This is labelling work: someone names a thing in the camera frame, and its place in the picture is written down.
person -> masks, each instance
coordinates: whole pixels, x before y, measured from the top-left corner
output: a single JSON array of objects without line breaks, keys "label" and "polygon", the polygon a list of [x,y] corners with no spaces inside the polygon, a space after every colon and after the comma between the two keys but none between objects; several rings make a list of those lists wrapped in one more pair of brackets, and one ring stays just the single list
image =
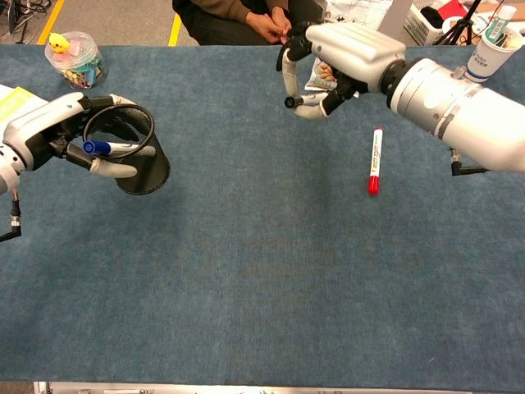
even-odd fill
[{"label": "person", "polygon": [[292,25],[319,21],[314,0],[172,0],[200,45],[283,44]]}]

black mesh pen holder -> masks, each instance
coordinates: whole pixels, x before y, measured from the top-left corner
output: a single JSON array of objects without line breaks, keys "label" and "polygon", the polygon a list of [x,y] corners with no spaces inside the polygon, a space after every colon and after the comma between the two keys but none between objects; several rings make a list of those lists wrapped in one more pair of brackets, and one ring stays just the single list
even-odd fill
[{"label": "black mesh pen holder", "polygon": [[130,178],[118,178],[118,186],[130,195],[146,195],[159,189],[170,176],[170,162],[155,135],[151,113],[134,104],[105,108],[84,128],[84,150],[97,145],[94,156],[137,169]]}]

white cup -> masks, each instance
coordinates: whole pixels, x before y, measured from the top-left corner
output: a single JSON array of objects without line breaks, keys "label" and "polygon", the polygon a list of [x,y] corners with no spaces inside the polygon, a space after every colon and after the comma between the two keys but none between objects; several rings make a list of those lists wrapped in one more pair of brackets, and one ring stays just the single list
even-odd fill
[{"label": "white cup", "polygon": [[485,33],[482,34],[482,39],[468,59],[467,71],[465,72],[467,78],[474,82],[488,80],[509,57],[523,46],[523,37],[519,32],[507,27],[505,33],[509,36],[507,43],[510,43],[507,48],[498,47],[488,40]]}]

pen holder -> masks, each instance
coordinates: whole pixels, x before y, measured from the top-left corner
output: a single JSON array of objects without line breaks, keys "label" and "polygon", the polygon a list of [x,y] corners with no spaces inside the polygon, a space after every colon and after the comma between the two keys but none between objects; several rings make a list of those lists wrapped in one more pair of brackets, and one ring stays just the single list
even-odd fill
[{"label": "pen holder", "polygon": [[137,169],[133,177],[116,179],[119,187],[130,195],[153,193],[170,176],[170,162],[155,135],[153,117],[138,105],[122,104],[103,109],[89,120],[83,138],[84,151],[86,145],[108,146],[109,150],[103,153],[99,150],[91,154]]},{"label": "pen holder", "polygon": [[54,43],[50,39],[44,54],[71,88],[91,89],[106,79],[106,62],[89,34],[71,31],[58,37],[67,45],[67,49],[57,50],[60,43]]},{"label": "pen holder", "polygon": [[484,82],[488,80],[523,46],[523,37],[516,30],[507,27],[501,36],[501,42],[493,44],[485,34],[482,34],[482,39],[475,47],[467,63],[465,76],[471,81]]}]

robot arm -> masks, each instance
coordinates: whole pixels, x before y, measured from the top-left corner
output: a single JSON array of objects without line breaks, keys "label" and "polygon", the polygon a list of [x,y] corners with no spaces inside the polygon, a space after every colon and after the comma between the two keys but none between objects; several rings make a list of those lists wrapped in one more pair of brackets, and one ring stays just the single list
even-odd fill
[{"label": "robot arm", "polygon": [[[525,172],[525,106],[430,59],[407,62],[405,51],[402,43],[358,24],[292,30],[277,64],[289,95],[285,106],[300,117],[324,118],[352,90],[383,93],[390,110],[484,168]],[[338,86],[328,94],[299,95],[295,62],[310,53],[332,66]]]},{"label": "robot arm", "polygon": [[22,171],[37,170],[53,156],[102,176],[136,175],[132,166],[89,156],[71,143],[96,112],[119,103],[131,102],[115,95],[87,98],[77,92],[61,96],[11,121],[0,142],[0,195],[16,190]]}]

